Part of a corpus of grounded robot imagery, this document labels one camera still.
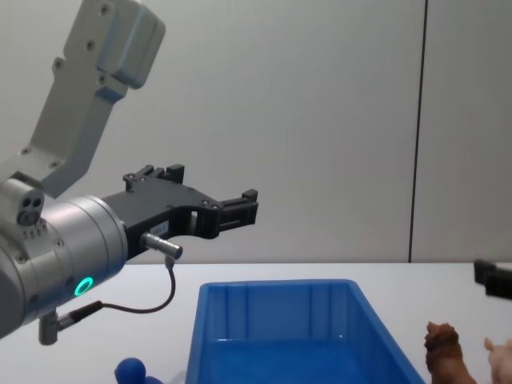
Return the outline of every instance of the white table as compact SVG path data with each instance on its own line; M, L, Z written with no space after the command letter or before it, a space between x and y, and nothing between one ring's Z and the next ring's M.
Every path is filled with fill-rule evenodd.
M176 267L176 276L176 299L158 314L102 310L60 333L58 343L51 347L38 344L36 322L4 338L0 341L0 382L113 384L116 365L126 357L137 357L149 374L179 384L185 377L198 290L205 282L355 280L427 382L423 337L429 320L456 326L466 363L479 383L489 381L484 337L496 342L512 337L512 302L487 298L484 289L473 283L470 264L186 265ZM163 266L127 266L60 313L97 299L149 307L161 303L168 289Z

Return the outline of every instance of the green led ring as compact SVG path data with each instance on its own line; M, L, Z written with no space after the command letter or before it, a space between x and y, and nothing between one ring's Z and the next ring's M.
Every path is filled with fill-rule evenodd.
M75 296L83 295L85 292L90 290L90 288L93 286L93 284L94 284L93 278L84 278L83 280L80 281L80 283L77 285L76 289L74 290L74 295Z

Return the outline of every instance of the blue toy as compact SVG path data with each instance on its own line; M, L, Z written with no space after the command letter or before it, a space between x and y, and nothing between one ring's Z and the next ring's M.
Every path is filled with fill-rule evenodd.
M163 384L160 380L146 377L146 367L137 358L127 358L115 369L118 384Z

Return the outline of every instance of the gray wall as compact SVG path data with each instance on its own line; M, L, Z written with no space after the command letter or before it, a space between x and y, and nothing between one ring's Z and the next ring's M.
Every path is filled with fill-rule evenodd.
M0 160L30 137L79 0L4 3ZM67 197L181 162L186 183L262 204L255 227L176 239L184 261L407 260L423 0L146 3L168 27L154 71ZM511 17L430 0L413 261L510 260Z
M430 0L414 261L511 260L512 2Z
M168 27L153 73L66 196L180 162L215 198L261 193L255 227L176 239L184 261L407 259L423 0L145 3ZM2 4L1 158L30 137L78 6Z

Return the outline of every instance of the blue container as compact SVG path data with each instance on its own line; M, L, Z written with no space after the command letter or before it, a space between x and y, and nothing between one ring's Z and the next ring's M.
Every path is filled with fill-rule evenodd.
M201 288L186 384L424 384L355 282Z

